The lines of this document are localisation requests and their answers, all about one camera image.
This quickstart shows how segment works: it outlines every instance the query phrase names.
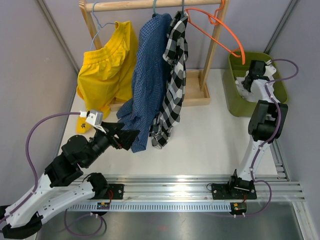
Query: wooden pole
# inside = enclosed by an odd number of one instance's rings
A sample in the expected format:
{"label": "wooden pole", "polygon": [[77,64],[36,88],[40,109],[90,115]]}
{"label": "wooden pole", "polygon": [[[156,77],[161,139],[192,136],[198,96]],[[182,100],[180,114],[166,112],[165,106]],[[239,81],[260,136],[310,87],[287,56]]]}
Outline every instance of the wooden pole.
{"label": "wooden pole", "polygon": [[[210,5],[220,4],[221,0],[184,0],[184,6],[195,5]],[[114,1],[114,2],[99,2],[94,6],[94,12],[107,12],[119,10],[133,10],[133,9],[152,9],[154,0],[131,0],[131,1]],[[182,0],[157,0],[156,8],[166,7],[181,7]],[[90,13],[92,11],[93,3],[84,5],[85,11]]]}
{"label": "wooden pole", "polygon": [[[94,20],[92,19],[91,13],[90,13],[92,11],[92,6],[91,6],[91,11],[86,11],[87,5],[88,5],[87,0],[79,0],[79,7],[80,7],[81,13],[83,15],[85,24],[89,30],[91,38],[94,39],[95,35],[97,34],[97,29],[96,29]],[[95,37],[93,43],[94,43],[96,50],[99,50],[102,48],[102,44],[101,44],[99,35],[97,35]]]}
{"label": "wooden pole", "polygon": [[[226,16],[227,10],[228,10],[228,5],[229,5],[229,0],[224,0],[224,7],[222,10],[220,10],[218,12],[217,18],[222,22],[224,22],[224,20],[225,20],[225,16]],[[221,24],[214,26],[212,37],[214,37],[216,40],[219,40],[222,27],[223,26]],[[208,54],[206,56],[204,68],[203,68],[203,71],[200,75],[200,83],[199,84],[200,84],[200,90],[202,92],[205,90],[205,87],[206,87],[207,78],[209,75],[209,71],[210,71],[212,62],[214,60],[217,46],[218,46],[218,44],[215,41],[211,40]]]}

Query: yellow clothing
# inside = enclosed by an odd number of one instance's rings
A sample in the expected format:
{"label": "yellow clothing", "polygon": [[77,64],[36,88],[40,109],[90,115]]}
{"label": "yellow clothing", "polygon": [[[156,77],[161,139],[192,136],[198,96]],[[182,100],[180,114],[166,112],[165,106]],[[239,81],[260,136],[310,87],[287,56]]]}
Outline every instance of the yellow clothing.
{"label": "yellow clothing", "polygon": [[[116,98],[126,102],[132,98],[132,76],[137,62],[138,39],[130,21],[115,22],[115,31],[106,45],[84,53],[78,75],[77,94],[86,110],[110,113],[109,104]],[[79,117],[76,132],[85,133],[90,126]]]}

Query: metal floor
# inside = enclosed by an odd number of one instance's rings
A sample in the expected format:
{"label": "metal floor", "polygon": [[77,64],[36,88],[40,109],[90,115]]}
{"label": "metal floor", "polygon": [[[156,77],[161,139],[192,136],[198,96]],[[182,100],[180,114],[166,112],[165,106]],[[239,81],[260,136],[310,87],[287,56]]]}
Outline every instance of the metal floor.
{"label": "metal floor", "polygon": [[[259,211],[257,202],[248,203],[248,213]],[[69,212],[71,223],[83,212]],[[303,239],[294,208],[290,202],[272,202],[262,214],[254,217],[229,217],[214,212],[108,212],[104,215],[107,231],[92,237],[96,240],[301,240]],[[100,221],[85,218],[71,229],[79,234],[91,234]],[[75,240],[63,229],[60,213],[45,224],[37,240]]]}

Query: gray panel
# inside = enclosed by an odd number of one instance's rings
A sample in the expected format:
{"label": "gray panel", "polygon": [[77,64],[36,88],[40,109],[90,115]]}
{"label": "gray panel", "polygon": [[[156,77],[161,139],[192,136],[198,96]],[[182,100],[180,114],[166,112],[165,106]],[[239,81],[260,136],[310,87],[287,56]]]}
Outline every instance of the gray panel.
{"label": "gray panel", "polygon": [[[0,23],[0,205],[7,205],[34,184],[25,154],[30,129],[69,110],[77,76],[34,0],[1,0]],[[65,119],[44,123],[31,138],[39,175],[57,153]]]}
{"label": "gray panel", "polygon": [[[78,7],[78,0],[45,0],[51,14],[79,67],[83,63],[84,52],[90,49],[91,37],[83,16]],[[263,52],[273,35],[290,0],[231,0],[225,23],[238,36],[246,51]],[[217,5],[198,6],[207,12],[214,13]],[[180,7],[159,8],[160,14],[168,12],[172,16]],[[126,10],[114,12],[98,12],[101,23],[114,21],[132,21],[136,35],[152,16],[152,9]],[[195,11],[190,11],[192,20],[209,34],[213,25],[208,18]],[[113,25],[107,25],[100,34],[102,44],[105,44],[114,31]],[[203,68],[209,48],[210,38],[202,34],[191,24],[187,26],[186,40],[189,43],[189,69]],[[237,43],[227,30],[221,32],[221,42],[231,50],[237,48]],[[225,68],[228,52],[218,47],[213,68]]]}
{"label": "gray panel", "polygon": [[78,74],[79,73],[79,69],[76,63],[76,60],[74,59],[74,57],[72,56],[68,46],[65,43],[64,38],[62,37],[55,20],[53,19],[46,3],[43,0],[35,0],[37,1],[41,11],[43,12],[43,15],[45,16],[46,21],[48,22],[48,24],[50,25],[52,31],[54,32],[54,35],[56,36],[57,40],[59,41],[61,47],[63,48],[63,51],[65,53],[65,55],[67,56],[67,58],[70,61],[70,64],[73,66],[74,71]]}
{"label": "gray panel", "polygon": [[[261,209],[249,203],[250,212]],[[69,212],[68,223],[83,213]],[[96,240],[301,240],[294,209],[290,203],[272,203],[261,215],[234,219],[228,213],[212,212],[108,212],[106,234]],[[87,218],[71,229],[77,233],[93,233],[99,221]],[[63,229],[63,214],[43,226],[38,240],[78,239]]]}
{"label": "gray panel", "polygon": [[264,52],[266,54],[270,54],[270,51],[271,49],[273,48],[276,40],[278,39],[282,29],[284,28],[284,26],[286,25],[286,22],[288,21],[289,17],[291,16],[293,10],[295,9],[295,7],[297,6],[297,3],[299,2],[300,0],[291,0],[288,7],[286,8],[278,26],[276,27],[273,35],[272,35],[272,38],[270,39],[268,45],[266,46]]}
{"label": "gray panel", "polygon": [[[319,177],[319,9],[320,1],[300,1],[276,41],[271,56],[295,61],[300,72],[285,81],[289,95],[288,114],[280,150],[292,180],[299,181],[313,223],[320,234]],[[289,63],[278,64],[283,77],[293,74]]]}

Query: clothes hanger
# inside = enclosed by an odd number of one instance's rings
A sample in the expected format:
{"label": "clothes hanger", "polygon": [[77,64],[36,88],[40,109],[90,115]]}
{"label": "clothes hanger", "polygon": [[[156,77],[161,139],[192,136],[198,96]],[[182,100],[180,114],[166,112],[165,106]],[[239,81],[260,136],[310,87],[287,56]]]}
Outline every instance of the clothes hanger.
{"label": "clothes hanger", "polygon": [[158,13],[156,12],[156,2],[157,2],[157,0],[153,0],[153,15],[152,15],[152,17],[154,17],[154,16],[157,16],[158,15]]}
{"label": "clothes hanger", "polygon": [[[156,2],[157,0],[153,0],[153,15],[156,16],[158,15],[159,13],[156,12]],[[185,8],[185,0],[182,0],[182,14],[181,14],[181,18],[183,17],[183,14],[184,14],[184,8]]]}
{"label": "clothes hanger", "polygon": [[[236,40],[236,42],[238,43],[239,47],[234,49],[234,50],[230,50],[229,48],[227,48],[225,45],[223,45],[222,43],[220,43],[218,40],[216,40],[214,37],[212,37],[210,34],[208,34],[207,32],[205,32],[202,28],[200,28],[199,26],[197,26],[196,24],[194,24],[191,20],[191,16],[190,16],[190,13],[189,13],[189,10],[195,10],[195,11],[198,11],[198,12],[201,12],[201,13],[204,13],[208,16],[208,19],[210,21],[211,24],[213,25],[218,25],[218,24],[221,24],[223,27],[225,27],[228,32],[234,37],[234,39]],[[209,38],[211,38],[213,41],[215,41],[217,44],[219,44],[221,47],[223,47],[225,50],[227,50],[230,54],[232,54],[233,56],[235,56],[236,58],[242,58],[242,65],[245,64],[246,62],[246,56],[245,56],[245,50],[244,48],[242,47],[242,44],[241,42],[239,41],[239,39],[237,38],[237,36],[231,31],[231,29],[225,25],[222,21],[220,21],[216,16],[210,14],[209,12],[206,12],[200,8],[196,8],[196,7],[189,7],[189,8],[186,8],[185,9],[185,12],[188,14],[188,22],[193,25],[194,27],[196,27],[198,30],[200,30],[202,33],[204,33],[205,35],[207,35]],[[238,49],[240,49],[241,51],[241,55],[237,55],[235,54],[234,52],[237,51]]]}
{"label": "clothes hanger", "polygon": [[94,41],[95,41],[95,38],[96,36],[98,36],[98,34],[100,33],[100,30],[103,29],[106,25],[108,24],[114,24],[116,25],[114,22],[107,22],[105,25],[101,26],[100,22],[99,22],[99,19],[97,18],[97,16],[95,15],[95,12],[94,12],[94,8],[95,8],[95,5],[99,3],[98,1],[96,1],[93,6],[92,6],[92,14],[96,20],[96,23],[98,24],[98,32],[94,35],[94,37],[92,38],[92,42],[91,42],[91,47],[90,47],[90,51],[92,50],[92,47],[94,45]]}

